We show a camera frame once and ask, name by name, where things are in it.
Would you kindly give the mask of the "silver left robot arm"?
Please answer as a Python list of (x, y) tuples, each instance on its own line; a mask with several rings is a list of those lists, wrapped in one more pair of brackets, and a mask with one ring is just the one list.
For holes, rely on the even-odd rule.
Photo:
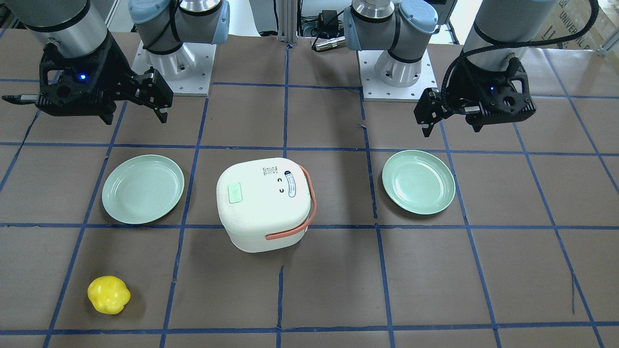
[[(464, 115), (475, 132), (522, 122), (536, 113), (521, 57), (555, 6), (554, 0), (485, 0), (443, 82), (425, 88), (413, 111), (429, 137), (436, 124)], [(415, 84), (440, 15), (425, 0), (353, 0), (343, 35), (353, 51), (380, 51), (376, 72), (389, 85)]]

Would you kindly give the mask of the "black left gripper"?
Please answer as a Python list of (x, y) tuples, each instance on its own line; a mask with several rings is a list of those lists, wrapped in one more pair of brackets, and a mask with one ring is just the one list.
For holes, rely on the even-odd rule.
[(502, 71), (487, 71), (462, 58), (451, 70), (446, 88), (425, 88), (414, 109), (424, 137), (453, 115), (464, 115), (474, 132), (482, 127), (522, 122), (536, 113), (526, 70), (518, 57), (508, 57)]

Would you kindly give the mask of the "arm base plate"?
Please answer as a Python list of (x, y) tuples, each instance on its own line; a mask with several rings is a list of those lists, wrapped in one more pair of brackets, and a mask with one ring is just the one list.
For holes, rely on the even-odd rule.
[(429, 53), (414, 63), (394, 60), (387, 51), (358, 51), (364, 98), (370, 102), (417, 102), (426, 88), (438, 88)]
[(157, 69), (174, 96), (207, 97), (217, 48), (215, 44), (184, 43), (174, 53), (156, 55), (140, 42), (131, 68), (138, 73)]

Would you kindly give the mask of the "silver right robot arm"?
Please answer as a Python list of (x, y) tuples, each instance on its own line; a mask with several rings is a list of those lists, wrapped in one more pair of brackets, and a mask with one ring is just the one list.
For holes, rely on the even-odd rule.
[(151, 59), (136, 73), (90, 0), (9, 0), (7, 7), (44, 45), (36, 94), (4, 95), (51, 116), (98, 116), (111, 125), (117, 101), (153, 110), (161, 123), (173, 104), (168, 85), (194, 67), (185, 44), (223, 44), (226, 0), (131, 0), (128, 7)]

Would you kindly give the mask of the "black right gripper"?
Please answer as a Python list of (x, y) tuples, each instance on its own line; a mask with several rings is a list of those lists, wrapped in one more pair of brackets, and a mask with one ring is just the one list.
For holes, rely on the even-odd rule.
[(39, 64), (37, 94), (4, 95), (14, 105), (35, 105), (51, 116), (98, 116), (111, 125), (116, 101), (130, 101), (150, 108), (162, 124), (173, 103), (173, 91), (155, 68), (139, 75), (111, 33), (91, 53), (65, 58), (59, 46), (47, 43)]

